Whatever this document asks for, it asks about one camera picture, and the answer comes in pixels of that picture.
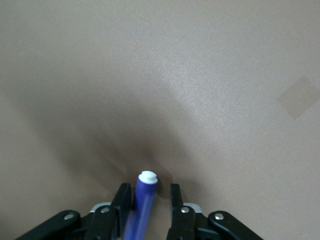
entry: white plastic part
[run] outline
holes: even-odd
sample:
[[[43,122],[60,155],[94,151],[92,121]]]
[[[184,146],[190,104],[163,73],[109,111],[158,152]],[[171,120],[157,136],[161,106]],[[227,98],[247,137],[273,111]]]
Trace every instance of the white plastic part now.
[[[157,174],[153,171],[143,171],[139,175],[139,179],[144,184],[156,184],[158,182]]]

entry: marker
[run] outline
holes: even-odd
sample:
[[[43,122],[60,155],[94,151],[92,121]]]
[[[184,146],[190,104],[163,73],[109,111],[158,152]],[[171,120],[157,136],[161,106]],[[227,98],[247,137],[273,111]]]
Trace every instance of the marker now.
[[[157,188],[157,175],[143,171],[136,183],[123,240],[143,240]]]

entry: screw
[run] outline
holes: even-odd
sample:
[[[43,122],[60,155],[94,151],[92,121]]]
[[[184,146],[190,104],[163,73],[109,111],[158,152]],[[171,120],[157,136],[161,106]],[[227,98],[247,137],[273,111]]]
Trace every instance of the screw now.
[[[216,213],[216,214],[214,215],[214,218],[215,218],[216,220],[223,220],[225,217],[222,215],[222,213]]]
[[[186,206],[183,206],[183,207],[181,208],[181,212],[184,213],[184,214],[186,214],[186,213],[189,212],[189,208],[186,207]]]
[[[109,208],[108,207],[104,207],[101,209],[100,211],[102,214],[109,212]]]
[[[63,217],[63,219],[64,220],[69,220],[69,219],[72,219],[74,217],[74,215],[73,214],[68,214],[68,215],[65,215],[64,217]]]

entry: beige surface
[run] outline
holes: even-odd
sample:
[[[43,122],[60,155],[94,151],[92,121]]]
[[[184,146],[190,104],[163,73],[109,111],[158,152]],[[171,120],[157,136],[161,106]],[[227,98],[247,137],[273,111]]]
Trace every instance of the beige surface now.
[[[266,240],[319,239],[320,102],[280,98],[320,88],[319,39],[312,0],[0,1],[0,239],[144,169],[146,239],[166,238],[170,182]]]

